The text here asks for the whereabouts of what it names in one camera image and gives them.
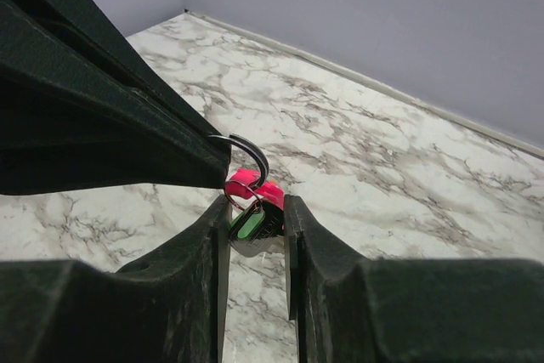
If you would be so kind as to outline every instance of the green tag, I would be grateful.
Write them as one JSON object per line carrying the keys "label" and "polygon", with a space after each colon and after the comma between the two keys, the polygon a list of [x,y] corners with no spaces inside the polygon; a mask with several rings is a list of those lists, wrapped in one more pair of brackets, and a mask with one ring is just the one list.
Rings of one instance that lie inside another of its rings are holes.
{"label": "green tag", "polygon": [[[243,216],[244,213],[240,213],[238,215],[238,217],[236,217],[232,223],[230,223],[230,228],[232,229],[236,223],[238,222],[238,220],[240,219],[241,216]],[[264,212],[263,211],[260,211],[258,213],[254,213],[252,214],[251,216],[249,216],[249,218],[247,219],[247,221],[244,223],[244,225],[241,227],[241,229],[238,230],[238,239],[239,240],[246,240],[251,234],[252,232],[263,222],[264,220]]]}

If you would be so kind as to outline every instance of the marble countertop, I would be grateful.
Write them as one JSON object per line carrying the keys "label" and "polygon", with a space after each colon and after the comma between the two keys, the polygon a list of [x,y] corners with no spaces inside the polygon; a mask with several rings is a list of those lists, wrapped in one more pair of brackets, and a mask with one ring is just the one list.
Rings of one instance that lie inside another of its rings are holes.
{"label": "marble countertop", "polygon": [[[271,177],[369,258],[544,262],[544,161],[187,14],[129,38]],[[235,152],[232,168],[251,160]],[[138,184],[0,196],[0,259],[120,268],[190,225],[215,190]],[[232,252],[224,361],[296,361],[281,246]]]}

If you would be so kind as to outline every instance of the baseboard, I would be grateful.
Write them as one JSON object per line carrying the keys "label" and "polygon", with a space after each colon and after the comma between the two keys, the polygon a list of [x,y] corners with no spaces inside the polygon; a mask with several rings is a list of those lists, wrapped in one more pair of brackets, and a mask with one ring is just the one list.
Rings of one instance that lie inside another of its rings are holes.
{"label": "baseboard", "polygon": [[482,133],[483,135],[487,137],[499,140],[506,145],[513,146],[527,153],[530,153],[531,155],[544,158],[544,149],[542,148],[539,148],[537,146],[524,142],[523,140],[515,139],[512,136],[498,132],[495,129],[488,128],[482,124],[476,123],[463,116],[454,114],[452,112],[449,112],[437,106],[427,104],[421,101],[420,99],[414,98],[408,94],[405,94],[399,91],[396,88],[393,88],[387,84],[384,84],[383,82],[379,82],[363,74],[360,74],[359,72],[350,70],[349,68],[346,68],[346,67],[342,67],[341,65],[338,65],[338,64],[334,64],[331,61],[325,60],[321,57],[318,57],[317,55],[307,53],[293,46],[289,46],[287,44],[277,42],[276,40],[272,40],[268,37],[261,36],[260,34],[253,33],[252,31],[241,29],[240,27],[233,26],[228,23],[224,23],[223,21],[205,16],[204,14],[198,14],[195,12],[191,12],[189,10],[185,10],[185,12],[187,14],[195,16],[198,19],[205,20],[216,26],[223,27],[226,30],[229,30],[241,36],[250,38],[258,43],[262,43],[271,48],[275,48],[285,53],[295,55],[299,59],[305,60],[314,65],[317,65],[321,68],[324,68],[325,70],[334,72],[335,74],[338,74],[339,76],[346,77],[351,81],[357,82],[361,85],[364,85],[365,87],[378,91],[379,93],[385,94],[399,101],[406,102],[406,104],[411,104],[419,108],[422,108],[426,111],[433,112],[435,115],[440,116],[448,121],[462,125],[465,128],[472,129],[475,132]]}

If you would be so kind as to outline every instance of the thin wire ring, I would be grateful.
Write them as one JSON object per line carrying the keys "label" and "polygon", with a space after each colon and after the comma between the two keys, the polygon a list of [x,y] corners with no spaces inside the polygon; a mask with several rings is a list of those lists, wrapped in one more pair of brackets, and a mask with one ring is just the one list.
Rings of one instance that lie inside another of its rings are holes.
{"label": "thin wire ring", "polygon": [[227,199],[229,199],[230,203],[234,207],[242,210],[242,212],[246,211],[246,209],[240,203],[238,203],[238,201],[233,199],[232,196],[229,193],[227,193],[227,185],[229,183],[236,183],[236,184],[240,185],[241,187],[247,189],[253,195],[253,197],[255,197],[257,199],[259,206],[261,208],[263,208],[263,199],[261,199],[259,196],[257,196],[257,193],[255,193],[251,187],[249,187],[246,184],[243,184],[242,182],[239,182],[238,180],[229,180],[229,181],[227,181],[227,183],[224,184],[223,192],[224,192],[224,195],[227,196]]}
{"label": "thin wire ring", "polygon": [[231,145],[236,146],[239,149],[242,149],[246,152],[252,159],[257,163],[257,166],[260,171],[260,176],[258,180],[254,183],[251,183],[248,187],[250,190],[256,190],[260,187],[263,187],[264,182],[269,176],[269,161],[266,159],[263,151],[260,150],[255,144],[249,140],[242,138],[241,136],[231,134],[230,136],[223,135],[208,135],[208,138],[219,139],[225,142],[229,142]]}

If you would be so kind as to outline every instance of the white marble surface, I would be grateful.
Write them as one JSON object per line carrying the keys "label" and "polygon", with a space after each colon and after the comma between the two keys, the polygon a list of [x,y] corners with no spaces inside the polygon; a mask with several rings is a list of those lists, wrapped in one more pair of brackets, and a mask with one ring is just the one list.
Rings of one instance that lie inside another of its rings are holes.
{"label": "white marble surface", "polygon": [[[544,262],[543,160],[188,15],[130,42],[218,129],[257,142],[272,177],[367,257]],[[217,193],[142,184],[0,196],[0,258],[116,270]],[[233,252],[224,361],[296,361],[282,251]]]}

